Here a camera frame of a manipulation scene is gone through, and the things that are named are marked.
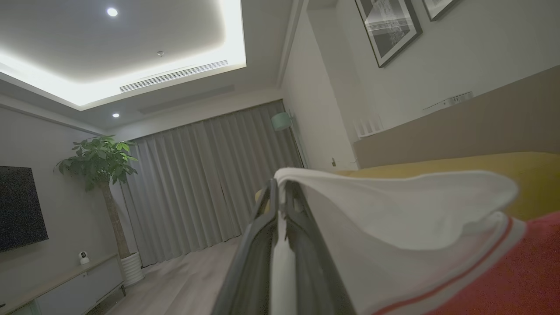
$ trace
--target red and white garment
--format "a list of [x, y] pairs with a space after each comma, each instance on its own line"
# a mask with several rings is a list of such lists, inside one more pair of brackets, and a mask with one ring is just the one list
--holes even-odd
[[363, 179], [302, 169], [307, 201], [358, 314], [556, 314], [560, 215], [500, 212], [515, 183], [489, 172]]

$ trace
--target wooden floor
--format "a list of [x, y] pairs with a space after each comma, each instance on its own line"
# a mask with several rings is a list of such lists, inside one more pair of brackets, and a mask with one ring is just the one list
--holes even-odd
[[145, 268], [108, 315], [207, 315], [241, 237]]

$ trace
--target potted plant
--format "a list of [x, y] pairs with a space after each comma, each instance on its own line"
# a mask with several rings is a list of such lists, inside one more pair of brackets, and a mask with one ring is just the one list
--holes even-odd
[[111, 182], [115, 184], [117, 181], [126, 183], [127, 175], [138, 174], [129, 165], [129, 161], [137, 161], [137, 159], [129, 155], [129, 146], [135, 145], [134, 142], [115, 142], [113, 136], [94, 137], [82, 142], [74, 142], [75, 147], [72, 150], [76, 151], [76, 155], [60, 161], [57, 166], [62, 174], [66, 172], [83, 177], [86, 191], [96, 187], [101, 189], [125, 271], [124, 285], [128, 286], [144, 278], [141, 270], [142, 263], [138, 253], [131, 254], [128, 250], [127, 240], [124, 237], [109, 184]]

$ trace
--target lamp shade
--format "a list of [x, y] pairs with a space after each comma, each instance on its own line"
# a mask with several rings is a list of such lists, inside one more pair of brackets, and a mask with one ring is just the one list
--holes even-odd
[[292, 118], [286, 112], [281, 112], [272, 116], [271, 120], [272, 127], [274, 127], [276, 131], [284, 130], [292, 125]]

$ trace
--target picture frame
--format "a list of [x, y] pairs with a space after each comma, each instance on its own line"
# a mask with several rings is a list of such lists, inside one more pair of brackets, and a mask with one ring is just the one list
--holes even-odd
[[410, 0], [354, 0], [379, 68], [422, 33]]
[[434, 22], [445, 15], [459, 1], [461, 0], [422, 0], [422, 3], [424, 3], [430, 22]]

